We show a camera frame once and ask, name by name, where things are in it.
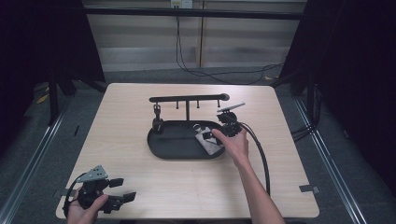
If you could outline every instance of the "wooden table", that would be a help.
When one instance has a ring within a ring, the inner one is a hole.
[[[98,109],[67,188],[82,173],[102,164],[109,178],[124,184],[105,189],[106,194],[136,191],[136,198],[120,211],[99,213],[103,218],[246,218],[250,217],[245,192],[233,160],[227,153],[206,161],[167,161],[155,157],[147,143],[154,119],[149,97],[221,94],[230,95],[221,107],[245,102],[233,110],[262,143],[271,176],[272,198],[284,217],[316,217],[319,213],[304,168],[290,136],[274,89],[259,86],[111,84]],[[183,120],[184,103],[160,103],[161,118]],[[191,119],[212,120],[217,101],[191,102]],[[260,152],[249,136],[249,158],[265,186]],[[56,215],[64,218],[61,199]]]

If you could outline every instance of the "person's right hand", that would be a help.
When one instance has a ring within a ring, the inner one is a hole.
[[[236,166],[248,162],[248,139],[246,129],[243,128],[242,131],[234,137],[227,137],[216,129],[213,129],[212,133],[223,143]]]

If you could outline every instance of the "black tray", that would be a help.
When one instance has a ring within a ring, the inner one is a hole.
[[[167,120],[163,122],[163,133],[148,132],[148,146],[152,154],[166,160],[210,160],[224,152],[224,148],[209,155],[195,138],[195,124],[208,127],[210,130],[221,126],[206,120]]]

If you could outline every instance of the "cable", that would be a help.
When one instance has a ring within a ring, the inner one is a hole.
[[[264,167],[264,175],[265,175],[265,190],[267,191],[268,195],[271,196],[271,183],[270,183],[270,172],[268,169],[268,163],[267,159],[264,154],[264,150],[262,149],[262,144],[260,143],[259,139],[257,138],[256,134],[253,132],[253,130],[244,122],[239,122],[236,119],[231,118],[230,116],[224,115],[228,119],[231,119],[233,122],[239,124],[241,127],[243,127],[253,138],[254,142],[256,143],[257,148],[260,151],[260,155],[262,156],[262,165]]]
[[[69,197],[70,194],[72,193],[73,187],[76,185],[77,180],[82,177],[83,175],[85,175],[86,173],[79,175],[72,183],[72,185],[70,186],[69,190],[66,193],[66,198],[64,199],[64,207],[62,208],[64,210],[64,216],[67,217],[67,214],[69,213],[69,206],[72,202],[74,202],[76,199],[69,201]]]
[[[181,59],[182,65],[181,65],[180,62],[178,61],[178,55],[179,55],[179,54],[180,54],[180,59]],[[255,84],[255,83],[257,83],[257,82],[259,82],[259,81],[262,80],[262,78],[263,78],[263,76],[264,76],[264,71],[268,71],[268,70],[270,70],[270,69],[273,69],[273,68],[276,68],[276,67],[279,67],[279,66],[283,66],[283,64],[284,64],[284,63],[268,64],[268,65],[265,65],[265,66],[264,66],[262,69],[260,69],[260,70],[255,70],[255,71],[242,71],[242,72],[220,72],[220,73],[208,74],[208,73],[200,72],[200,71],[192,71],[192,70],[190,70],[190,69],[186,66],[186,64],[184,63],[184,59],[183,59],[182,48],[181,48],[181,38],[180,38],[180,20],[179,20],[179,17],[177,17],[176,58],[177,58],[177,65],[178,65],[178,67],[181,68],[183,71],[186,71],[186,72],[188,72],[188,73],[190,73],[191,75],[196,76],[196,77],[211,77],[211,78],[213,78],[213,79],[215,79],[215,80],[217,80],[217,81],[220,81],[220,82],[223,82],[223,83],[226,83],[226,84],[230,84],[230,85],[251,85],[251,84]],[[257,78],[257,79],[255,79],[255,80],[253,80],[253,81],[250,81],[250,82],[248,82],[248,83],[232,83],[232,82],[229,82],[229,81],[225,81],[225,80],[223,80],[223,79],[220,79],[220,78],[218,78],[218,77],[215,77],[215,76],[218,76],[218,75],[228,75],[228,74],[255,74],[255,73],[261,73],[261,74],[260,74],[260,77]]]
[[[310,125],[302,127],[298,129],[297,131],[291,132],[291,135],[293,137],[294,143],[300,141],[301,139],[305,138],[307,135],[311,134],[317,127],[318,123],[320,120],[320,110],[321,110],[321,103],[322,103],[323,97],[320,94],[320,91],[318,90],[318,87],[315,88],[315,106],[316,110],[314,113],[314,118],[313,122],[310,123]]]

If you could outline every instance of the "metal rod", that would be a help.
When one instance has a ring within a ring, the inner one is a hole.
[[[205,9],[205,2],[202,2],[202,9]],[[201,35],[199,46],[199,67],[202,67],[202,48],[204,47],[204,18],[201,19]]]
[[[222,100],[228,101],[230,96],[226,93],[218,95],[185,95],[185,96],[159,96],[150,97],[148,100],[152,103],[160,102],[178,102],[178,101],[206,101],[206,100]]]
[[[299,21],[303,18],[328,19],[324,15],[305,15],[295,12],[237,11],[155,7],[30,7],[37,12],[82,13],[97,15],[179,16],[211,18],[245,18]]]
[[[186,101],[186,121],[190,120],[190,101]]]
[[[50,106],[49,126],[51,126],[59,116],[57,91],[58,88],[56,84],[55,75],[53,72],[50,72],[49,73],[49,106]]]
[[[315,122],[315,80],[312,72],[308,74],[308,87],[306,94],[306,113]]]

